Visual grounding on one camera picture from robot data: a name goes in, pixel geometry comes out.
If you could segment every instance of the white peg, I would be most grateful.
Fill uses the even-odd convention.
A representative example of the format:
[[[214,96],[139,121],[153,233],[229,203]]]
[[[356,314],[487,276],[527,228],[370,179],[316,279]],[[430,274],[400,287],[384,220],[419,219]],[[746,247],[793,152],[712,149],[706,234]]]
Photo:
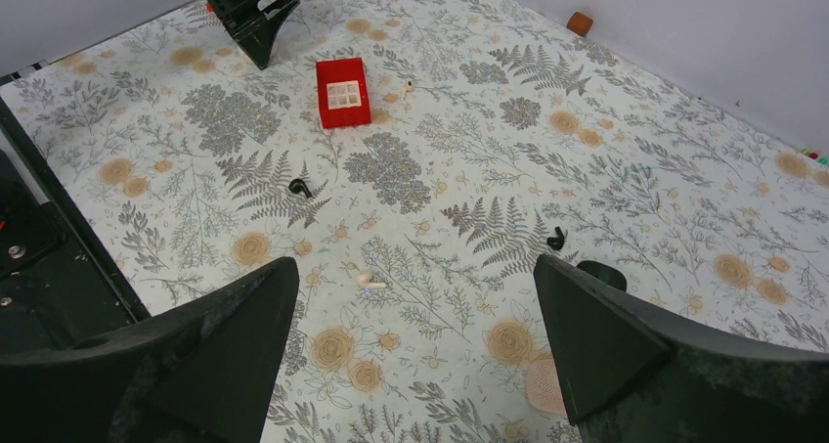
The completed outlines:
[[[372,282],[374,280],[374,272],[371,270],[364,270],[357,274],[357,285],[360,288],[387,288],[388,285],[382,282]]]
[[[401,89],[401,90],[400,90],[400,99],[401,99],[402,101],[406,101],[406,93],[408,93],[408,92],[412,91],[414,88],[415,88],[415,84],[414,84],[414,83],[412,83],[412,81],[411,81],[411,80],[407,81],[407,82],[403,85],[403,89]]]

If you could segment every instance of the metal screw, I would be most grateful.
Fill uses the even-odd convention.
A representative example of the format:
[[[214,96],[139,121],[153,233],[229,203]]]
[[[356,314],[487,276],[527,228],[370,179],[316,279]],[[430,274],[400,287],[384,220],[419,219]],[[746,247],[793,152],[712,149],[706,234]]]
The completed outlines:
[[[9,255],[11,255],[13,259],[20,259],[24,254],[25,247],[21,245],[13,245],[9,247]]]

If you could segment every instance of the floral tablecloth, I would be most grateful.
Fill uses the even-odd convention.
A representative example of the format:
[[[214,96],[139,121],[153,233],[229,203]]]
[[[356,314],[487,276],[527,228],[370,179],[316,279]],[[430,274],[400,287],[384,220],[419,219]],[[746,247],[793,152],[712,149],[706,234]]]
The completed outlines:
[[[511,0],[302,0],[278,43],[259,71],[196,2],[2,89],[151,312],[297,259],[263,441],[577,441],[524,387],[555,226],[633,295],[829,352],[823,166]],[[354,56],[373,124],[326,131],[314,63]]]

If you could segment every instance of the black hook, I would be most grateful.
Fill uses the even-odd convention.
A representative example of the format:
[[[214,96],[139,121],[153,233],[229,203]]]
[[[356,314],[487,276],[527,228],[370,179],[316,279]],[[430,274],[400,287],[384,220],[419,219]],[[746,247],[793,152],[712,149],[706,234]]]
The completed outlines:
[[[546,245],[552,250],[561,250],[564,247],[564,242],[567,240],[567,235],[562,233],[561,228],[555,227],[555,234],[557,236],[546,239]]]
[[[294,179],[290,181],[290,184],[287,185],[287,189],[293,194],[305,194],[305,199],[311,198],[311,191],[308,190],[308,186],[305,185],[305,181],[302,179]]]

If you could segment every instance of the small orange block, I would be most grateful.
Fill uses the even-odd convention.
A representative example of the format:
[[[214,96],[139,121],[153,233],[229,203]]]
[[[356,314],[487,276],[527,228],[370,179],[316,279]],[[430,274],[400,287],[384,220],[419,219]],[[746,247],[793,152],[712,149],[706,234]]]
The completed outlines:
[[[588,35],[588,32],[590,31],[590,28],[592,26],[593,20],[590,17],[585,16],[582,13],[579,13],[578,11],[576,13],[573,13],[573,16],[570,17],[570,21],[567,22],[567,28],[572,30],[573,32],[576,32],[582,37]]]

